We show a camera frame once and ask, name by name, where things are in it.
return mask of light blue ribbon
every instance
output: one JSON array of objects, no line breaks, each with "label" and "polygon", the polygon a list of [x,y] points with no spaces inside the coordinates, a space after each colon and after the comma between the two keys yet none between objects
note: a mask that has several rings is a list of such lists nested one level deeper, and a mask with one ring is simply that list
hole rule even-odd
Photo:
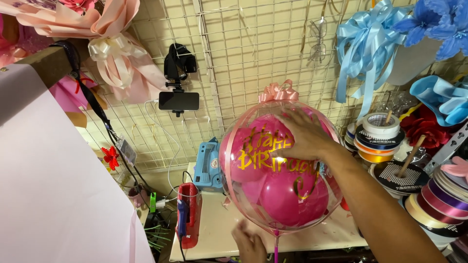
[{"label": "light blue ribbon", "polygon": [[390,75],[395,49],[406,37],[391,28],[395,23],[409,17],[406,14],[411,9],[412,7],[393,8],[390,0],[382,0],[370,11],[357,12],[346,23],[338,26],[337,51],[341,70],[336,101],[346,102],[348,77],[364,80],[364,84],[352,95],[357,99],[364,95],[359,118],[369,111],[373,91],[380,88]]},{"label": "light blue ribbon", "polygon": [[468,117],[468,77],[452,85],[438,76],[427,76],[414,82],[409,93],[434,112],[440,126],[452,126]]}]

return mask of red container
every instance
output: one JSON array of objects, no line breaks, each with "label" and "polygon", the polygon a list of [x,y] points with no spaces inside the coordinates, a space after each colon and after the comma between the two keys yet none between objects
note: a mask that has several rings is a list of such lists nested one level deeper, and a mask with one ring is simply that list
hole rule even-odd
[{"label": "red container", "polygon": [[[182,237],[182,248],[188,249],[196,246],[198,243],[198,235],[200,229],[200,214],[202,211],[202,195],[198,193],[197,187],[193,183],[183,183],[179,186],[178,200],[184,201],[189,207],[189,214],[187,215],[187,235]],[[179,211],[177,211],[177,222],[179,222]]]}]

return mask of white table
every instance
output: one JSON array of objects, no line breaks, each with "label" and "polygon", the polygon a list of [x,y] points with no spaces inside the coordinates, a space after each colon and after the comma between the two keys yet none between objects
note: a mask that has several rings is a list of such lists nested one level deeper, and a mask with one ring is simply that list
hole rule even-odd
[{"label": "white table", "polygon": [[[187,171],[193,175],[195,163],[190,163]],[[231,230],[244,216],[234,203],[224,208],[226,197],[221,193],[202,192],[202,211],[198,244],[194,248],[184,249],[186,260],[238,256],[239,250],[231,236]],[[274,237],[249,222],[249,230],[258,233],[268,253],[274,252]],[[170,261],[181,261],[182,255],[177,236],[174,236]],[[279,238],[280,252],[300,250],[323,250],[367,246],[365,239],[359,236],[351,214],[340,206],[321,224],[306,228],[293,234],[284,234]]]}]

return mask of eyeglasses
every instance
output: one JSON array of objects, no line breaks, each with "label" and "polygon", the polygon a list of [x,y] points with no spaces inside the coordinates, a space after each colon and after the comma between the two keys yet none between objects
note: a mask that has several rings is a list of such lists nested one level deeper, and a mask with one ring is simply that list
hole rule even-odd
[{"label": "eyeglasses", "polygon": [[320,61],[320,63],[325,59],[325,53],[327,47],[323,43],[323,38],[327,34],[327,21],[325,20],[325,8],[327,6],[327,1],[323,4],[322,8],[322,18],[317,21],[311,21],[310,25],[310,36],[318,39],[318,43],[312,46],[310,49],[309,61]]}]

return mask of wire grid panel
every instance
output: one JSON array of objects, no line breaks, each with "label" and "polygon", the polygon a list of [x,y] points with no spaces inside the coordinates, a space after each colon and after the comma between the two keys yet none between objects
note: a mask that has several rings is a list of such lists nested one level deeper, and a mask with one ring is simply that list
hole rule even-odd
[{"label": "wire grid panel", "polygon": [[[323,38],[325,59],[309,60],[311,47],[318,43],[310,35],[310,21],[321,17],[323,1],[308,0],[142,0],[131,31],[162,70],[171,44],[187,46],[197,59],[198,72],[189,74],[183,88],[200,93],[200,110],[183,117],[158,110],[147,104],[150,115],[180,144],[173,165],[195,161],[198,146],[212,136],[220,139],[225,129],[244,111],[258,103],[258,95],[270,83],[293,80],[299,100],[320,110],[343,132],[357,117],[362,99],[334,101],[340,65],[335,56],[336,29],[357,11],[368,10],[370,0],[334,2],[325,9],[327,31]],[[414,4],[415,0],[395,0],[395,6]],[[310,4],[307,22],[306,10]],[[302,32],[306,24],[303,53]],[[454,75],[466,69],[467,61],[455,58],[435,63],[431,72]],[[351,95],[362,82],[349,81]],[[375,92],[380,101],[392,99],[407,87],[385,84]],[[177,145],[154,125],[143,104],[119,101],[106,88],[102,93],[109,109],[106,114],[117,134],[123,134],[138,153],[140,170],[165,168],[177,152]],[[88,127],[79,129],[95,151],[109,148],[107,133],[100,119],[87,110]]]}]

